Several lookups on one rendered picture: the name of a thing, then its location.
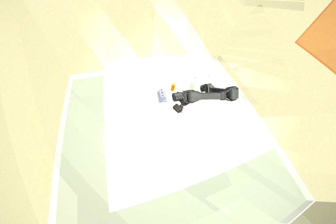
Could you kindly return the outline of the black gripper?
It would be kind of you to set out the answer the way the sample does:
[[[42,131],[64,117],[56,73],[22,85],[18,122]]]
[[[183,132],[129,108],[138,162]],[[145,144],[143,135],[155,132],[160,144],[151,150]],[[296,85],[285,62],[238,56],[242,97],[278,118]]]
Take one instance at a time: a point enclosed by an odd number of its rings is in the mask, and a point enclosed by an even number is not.
[[[175,104],[175,105],[173,106],[173,109],[174,109],[177,113],[180,113],[180,112],[182,111],[182,107],[183,107],[183,106],[186,106],[186,105],[189,104],[189,103],[184,102],[184,100],[181,100],[180,102],[181,102],[180,105]]]

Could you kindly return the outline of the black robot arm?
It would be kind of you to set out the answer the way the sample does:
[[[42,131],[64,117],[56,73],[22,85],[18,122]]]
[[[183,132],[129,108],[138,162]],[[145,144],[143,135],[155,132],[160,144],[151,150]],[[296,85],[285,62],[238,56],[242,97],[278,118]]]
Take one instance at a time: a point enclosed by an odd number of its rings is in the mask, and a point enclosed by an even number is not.
[[[227,100],[236,101],[239,98],[239,88],[236,86],[216,88],[212,84],[200,85],[200,91],[186,90],[172,94],[173,101],[184,100],[186,103],[194,103],[199,100]],[[205,91],[205,93],[203,93]]]

